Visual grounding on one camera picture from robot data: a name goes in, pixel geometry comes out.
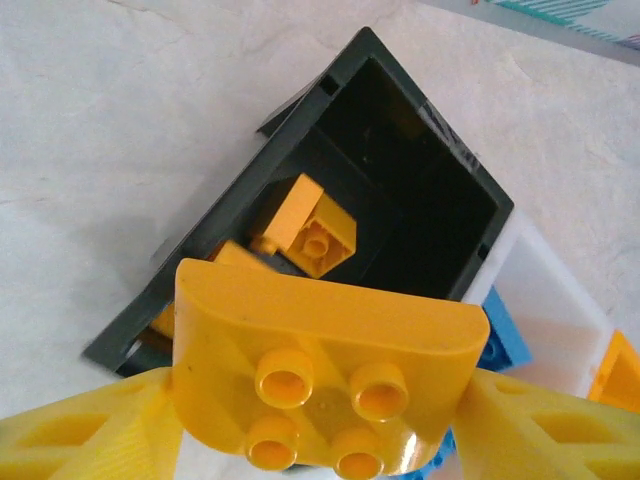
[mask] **printed pattern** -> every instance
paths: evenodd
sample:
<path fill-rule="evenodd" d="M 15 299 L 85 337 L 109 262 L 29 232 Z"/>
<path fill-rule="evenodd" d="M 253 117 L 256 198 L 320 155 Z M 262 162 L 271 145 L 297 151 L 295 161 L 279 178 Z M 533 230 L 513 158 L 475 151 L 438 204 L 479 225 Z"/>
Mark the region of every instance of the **printed pattern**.
<path fill-rule="evenodd" d="M 636 50 L 640 50 L 640 33 L 637 35 L 632 35 L 629 38 L 625 38 L 624 40 L 619 40 L 618 43 L 625 47 L 635 48 Z"/>
<path fill-rule="evenodd" d="M 501 7 L 509 8 L 527 15 L 567 27 L 600 40 L 614 42 L 619 45 L 640 50 L 640 25 L 632 25 L 631 31 L 611 31 L 610 18 L 607 11 L 602 15 L 601 9 L 606 6 L 615 7 L 615 12 L 625 12 L 636 8 L 634 0 L 486 0 Z"/>

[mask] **marble surface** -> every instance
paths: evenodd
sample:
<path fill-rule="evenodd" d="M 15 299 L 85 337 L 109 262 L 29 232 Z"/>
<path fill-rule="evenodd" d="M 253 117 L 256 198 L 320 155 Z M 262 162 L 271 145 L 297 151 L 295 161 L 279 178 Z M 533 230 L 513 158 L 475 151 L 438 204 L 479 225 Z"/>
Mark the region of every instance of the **marble surface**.
<path fill-rule="evenodd" d="M 400 0 L 0 12 L 0 417 L 111 381 L 83 347 L 365 24 L 640 347 L 640 69 Z M 279 475 L 185 439 L 176 478 L 240 477 Z"/>

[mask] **yellow toy brick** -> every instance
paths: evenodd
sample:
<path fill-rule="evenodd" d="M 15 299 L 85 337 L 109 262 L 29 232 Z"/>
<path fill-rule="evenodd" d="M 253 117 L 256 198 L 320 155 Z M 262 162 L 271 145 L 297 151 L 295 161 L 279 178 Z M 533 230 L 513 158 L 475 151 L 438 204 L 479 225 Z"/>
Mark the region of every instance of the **yellow toy brick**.
<path fill-rule="evenodd" d="M 172 395 L 255 466 L 400 474 L 437 452 L 489 335 L 480 307 L 185 259 Z"/>
<path fill-rule="evenodd" d="M 619 330 L 611 337 L 587 398 L 640 413 L 640 355 Z"/>
<path fill-rule="evenodd" d="M 307 175 L 280 185 L 263 211 L 251 247 L 276 251 L 312 278 L 320 278 L 356 251 L 356 222 Z M 281 190 L 286 196 L 281 203 Z"/>
<path fill-rule="evenodd" d="M 237 265 L 239 267 L 254 268 L 273 272 L 266 263 L 247 252 L 233 240 L 227 240 L 208 258 L 209 261 L 223 263 L 225 265 Z M 151 328 L 167 338 L 173 338 L 175 309 L 173 302 L 167 305 L 153 322 Z"/>

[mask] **open box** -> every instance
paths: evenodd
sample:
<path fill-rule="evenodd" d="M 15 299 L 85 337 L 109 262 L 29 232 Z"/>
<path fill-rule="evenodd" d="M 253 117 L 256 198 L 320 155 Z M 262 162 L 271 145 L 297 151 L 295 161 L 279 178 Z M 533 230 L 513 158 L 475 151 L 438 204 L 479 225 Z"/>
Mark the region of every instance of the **open box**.
<path fill-rule="evenodd" d="M 178 263 L 247 232 L 283 179 L 306 173 L 357 222 L 353 257 L 322 279 L 461 300 L 513 203 L 368 28 L 259 129 L 269 140 L 171 253 L 144 291 L 87 347 L 128 376 L 171 364 L 149 324 L 173 299 Z M 261 257 L 281 273 L 286 258 Z"/>

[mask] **orange piece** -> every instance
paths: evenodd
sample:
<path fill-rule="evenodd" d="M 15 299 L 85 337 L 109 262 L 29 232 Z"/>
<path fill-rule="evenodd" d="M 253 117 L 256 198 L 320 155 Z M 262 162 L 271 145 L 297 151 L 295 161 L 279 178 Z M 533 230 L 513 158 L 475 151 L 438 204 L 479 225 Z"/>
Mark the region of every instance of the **orange piece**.
<path fill-rule="evenodd" d="M 587 398 L 640 413 L 640 355 L 619 330 L 611 337 Z"/>

